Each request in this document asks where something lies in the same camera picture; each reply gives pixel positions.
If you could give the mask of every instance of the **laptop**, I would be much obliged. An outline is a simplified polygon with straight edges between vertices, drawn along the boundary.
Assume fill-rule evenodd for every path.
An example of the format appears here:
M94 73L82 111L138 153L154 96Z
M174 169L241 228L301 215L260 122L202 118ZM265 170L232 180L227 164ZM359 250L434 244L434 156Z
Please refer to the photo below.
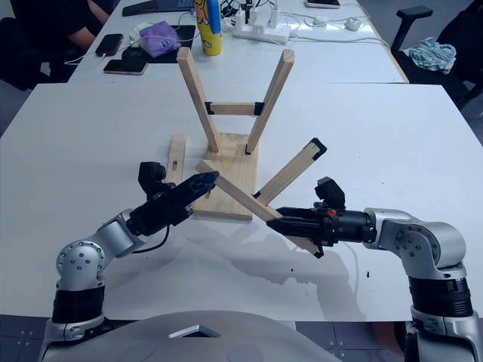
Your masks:
M124 7L122 16L130 17L132 15L167 11L190 11L193 7L193 0L150 0Z

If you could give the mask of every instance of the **purple pouch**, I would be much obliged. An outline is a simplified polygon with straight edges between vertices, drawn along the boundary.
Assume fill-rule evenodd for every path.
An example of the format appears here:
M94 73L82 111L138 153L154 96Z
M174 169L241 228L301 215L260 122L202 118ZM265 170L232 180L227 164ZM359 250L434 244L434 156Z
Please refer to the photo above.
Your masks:
M181 46L176 30L165 21L141 30L139 35L142 38L141 48L153 58L175 51Z

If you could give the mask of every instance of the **yellow bottle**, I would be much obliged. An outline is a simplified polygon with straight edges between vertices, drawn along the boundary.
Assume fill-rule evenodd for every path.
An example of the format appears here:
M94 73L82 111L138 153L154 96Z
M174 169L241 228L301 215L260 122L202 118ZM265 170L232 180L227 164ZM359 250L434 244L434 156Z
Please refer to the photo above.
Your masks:
M221 14L218 0L195 0L198 30L206 55L221 53Z

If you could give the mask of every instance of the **power strip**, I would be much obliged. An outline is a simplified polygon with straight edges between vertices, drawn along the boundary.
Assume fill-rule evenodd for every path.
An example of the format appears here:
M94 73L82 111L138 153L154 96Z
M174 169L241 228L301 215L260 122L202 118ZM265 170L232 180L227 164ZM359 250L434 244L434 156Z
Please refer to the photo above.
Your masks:
M290 37L291 27L289 25L279 24L276 13L275 15L272 14L270 23L256 17L253 22L251 21L252 24L245 24L244 14L242 14L241 11L238 13L235 15L235 28L232 30L233 36L280 44L287 43L288 38Z

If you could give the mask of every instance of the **blue cloth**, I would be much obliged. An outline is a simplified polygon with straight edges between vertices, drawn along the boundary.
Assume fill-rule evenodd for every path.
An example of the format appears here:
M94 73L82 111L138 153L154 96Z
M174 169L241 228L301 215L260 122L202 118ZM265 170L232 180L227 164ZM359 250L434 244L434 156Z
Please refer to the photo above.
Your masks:
M456 49L450 44L439 44L434 38L426 38L403 50L414 64L423 69L440 70L448 74L456 60Z

